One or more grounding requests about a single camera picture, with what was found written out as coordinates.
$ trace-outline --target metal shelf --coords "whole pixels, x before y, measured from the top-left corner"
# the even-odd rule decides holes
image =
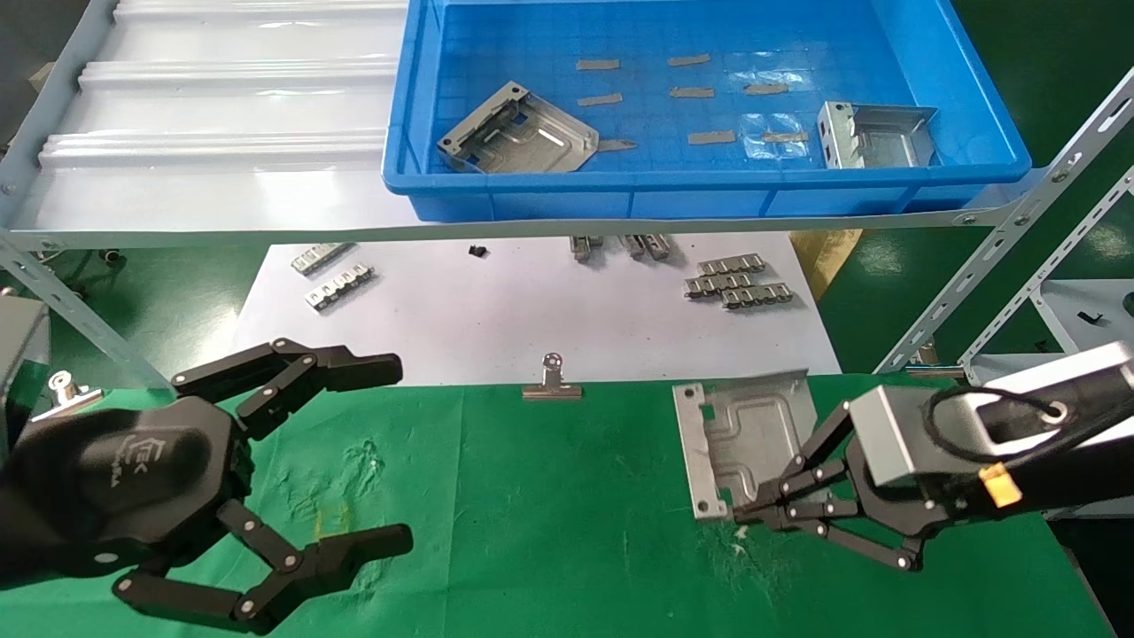
[[[400,0],[91,0],[0,161],[0,266],[153,388],[34,249],[987,226],[877,372],[900,368],[1134,116],[1134,70],[1055,162],[972,210],[882,216],[420,221],[379,171]]]

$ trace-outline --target small black part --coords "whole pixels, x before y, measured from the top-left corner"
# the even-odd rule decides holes
[[[1102,313],[1101,312],[1099,313],[1098,316],[1091,316],[1086,312],[1083,312],[1082,309],[1080,309],[1075,315],[1078,316],[1080,318],[1082,318],[1082,321],[1086,322],[1088,324],[1090,324],[1092,326],[1098,326],[1100,323],[1102,323]]]

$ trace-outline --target metal clip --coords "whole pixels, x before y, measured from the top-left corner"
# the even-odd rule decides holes
[[[42,419],[74,415],[82,408],[102,401],[102,390],[75,385],[71,374],[67,371],[51,375],[48,380],[48,390],[56,394],[56,407],[32,419],[33,424]]]
[[[583,398],[579,386],[564,385],[564,358],[556,352],[543,357],[543,383],[538,386],[524,386],[522,394],[525,401],[578,401]]]

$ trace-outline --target silver metal bracket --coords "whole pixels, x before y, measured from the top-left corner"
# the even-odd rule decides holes
[[[569,172],[599,150],[599,131],[509,82],[438,147],[456,170]]]
[[[756,487],[798,454],[818,418],[806,371],[721,384],[709,393],[702,384],[674,386],[674,407],[696,520],[729,518],[721,488],[733,508],[753,502]]]
[[[556,352],[543,356],[543,383],[538,386],[524,386],[522,394],[525,401],[578,401],[583,399],[583,389],[564,384],[564,358]]]
[[[826,102],[819,111],[827,168],[929,165],[937,109]]]

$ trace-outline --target green floor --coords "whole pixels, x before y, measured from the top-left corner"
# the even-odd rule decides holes
[[[1129,0],[954,0],[1036,163],[1047,163],[1134,65],[1126,48]],[[1134,162],[1134,127],[1123,131],[1060,202],[973,291],[937,335],[955,359],[1035,266]],[[1108,215],[1058,270],[1063,277],[1131,277],[1134,219]],[[984,230],[868,232],[820,303],[844,371],[869,372],[971,254]],[[264,247],[130,249],[108,269],[68,253],[52,266],[82,283],[90,304],[164,374],[223,352]],[[172,317],[188,317],[175,323]],[[69,326],[53,324],[58,367],[113,388],[127,378]],[[1032,352],[1050,340],[1025,307],[988,352]]]

